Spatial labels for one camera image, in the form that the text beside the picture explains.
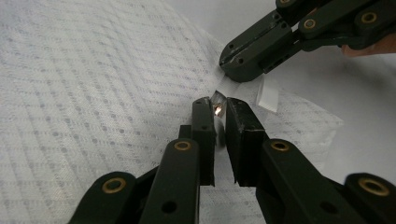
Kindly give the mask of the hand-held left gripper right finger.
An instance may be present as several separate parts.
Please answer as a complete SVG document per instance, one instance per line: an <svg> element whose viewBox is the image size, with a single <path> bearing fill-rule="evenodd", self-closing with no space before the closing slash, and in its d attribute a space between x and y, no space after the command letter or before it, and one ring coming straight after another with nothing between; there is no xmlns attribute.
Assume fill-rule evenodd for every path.
<svg viewBox="0 0 396 224"><path fill-rule="evenodd" d="M227 100L226 146L235 181L256 189L266 224L366 224L294 144L269 137L235 98Z"/></svg>

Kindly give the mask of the small shiny clip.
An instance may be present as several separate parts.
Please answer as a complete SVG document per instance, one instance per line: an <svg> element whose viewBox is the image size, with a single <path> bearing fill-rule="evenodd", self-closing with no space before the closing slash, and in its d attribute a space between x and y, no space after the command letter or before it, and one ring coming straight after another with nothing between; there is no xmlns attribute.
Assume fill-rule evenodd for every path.
<svg viewBox="0 0 396 224"><path fill-rule="evenodd" d="M221 92L215 91L210 101L213 106L214 115L222 118L226 112L226 97Z"/></svg>

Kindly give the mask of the white mesh cloth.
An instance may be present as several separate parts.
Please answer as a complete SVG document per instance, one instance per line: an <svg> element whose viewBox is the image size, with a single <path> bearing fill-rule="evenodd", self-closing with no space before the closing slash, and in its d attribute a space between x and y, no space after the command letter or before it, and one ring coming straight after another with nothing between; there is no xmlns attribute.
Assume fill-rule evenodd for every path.
<svg viewBox="0 0 396 224"><path fill-rule="evenodd" d="M164 0L0 0L0 224L66 224L90 185L161 160L194 100L254 104Z"/></svg>

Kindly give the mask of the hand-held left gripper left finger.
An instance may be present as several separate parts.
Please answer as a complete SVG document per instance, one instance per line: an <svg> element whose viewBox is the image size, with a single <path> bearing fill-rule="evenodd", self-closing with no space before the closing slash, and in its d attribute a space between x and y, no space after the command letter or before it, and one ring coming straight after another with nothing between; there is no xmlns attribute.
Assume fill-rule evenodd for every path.
<svg viewBox="0 0 396 224"><path fill-rule="evenodd" d="M166 146L139 224L198 224L200 187L214 183L216 131L209 98L192 103L191 124Z"/></svg>

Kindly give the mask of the white table cover sheet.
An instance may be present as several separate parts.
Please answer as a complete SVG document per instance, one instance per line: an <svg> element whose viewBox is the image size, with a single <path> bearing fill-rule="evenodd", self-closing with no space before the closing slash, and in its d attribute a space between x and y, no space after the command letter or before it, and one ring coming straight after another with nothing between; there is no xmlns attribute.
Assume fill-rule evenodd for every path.
<svg viewBox="0 0 396 224"><path fill-rule="evenodd" d="M275 8L275 0L165 0L225 45ZM379 175L396 185L396 54L348 58L338 47L300 52L270 72L278 87L319 105L344 125L324 175Z"/></svg>

